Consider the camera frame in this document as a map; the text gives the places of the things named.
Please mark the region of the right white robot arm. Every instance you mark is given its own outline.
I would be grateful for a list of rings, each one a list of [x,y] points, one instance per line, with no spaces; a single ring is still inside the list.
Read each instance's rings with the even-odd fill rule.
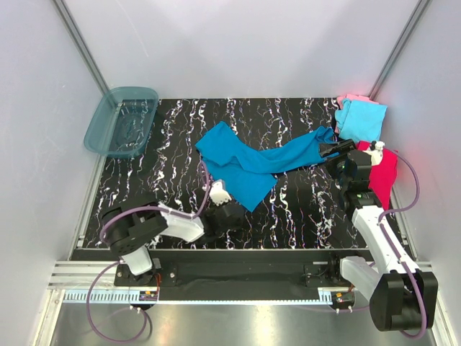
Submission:
[[[368,301],[370,316],[381,332],[399,331],[419,339],[432,328],[438,281],[424,272],[405,251],[370,187],[372,168],[382,163],[384,144],[372,142],[365,151],[351,140],[322,143],[319,154],[328,173],[339,182],[339,205],[365,240],[374,260],[332,256],[326,277],[334,285],[349,282]]]

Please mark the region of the blue t shirt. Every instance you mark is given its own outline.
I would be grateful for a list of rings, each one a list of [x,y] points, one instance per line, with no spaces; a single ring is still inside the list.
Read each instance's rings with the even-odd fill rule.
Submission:
[[[276,185],[275,174],[324,162],[319,146],[333,142],[334,131],[323,126],[285,145],[257,151],[243,143],[224,122],[196,143],[208,172],[222,180],[227,192],[252,212]]]

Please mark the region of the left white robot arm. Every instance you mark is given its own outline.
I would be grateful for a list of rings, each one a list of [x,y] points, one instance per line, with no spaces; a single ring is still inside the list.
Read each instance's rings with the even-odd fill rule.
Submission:
[[[133,209],[124,203],[110,208],[102,216],[100,241],[120,259],[115,285],[156,283],[161,277],[161,263],[150,256],[147,244],[157,236],[207,244],[226,231],[242,227],[244,214],[245,208],[233,201],[212,205],[198,216],[180,213],[157,202]]]

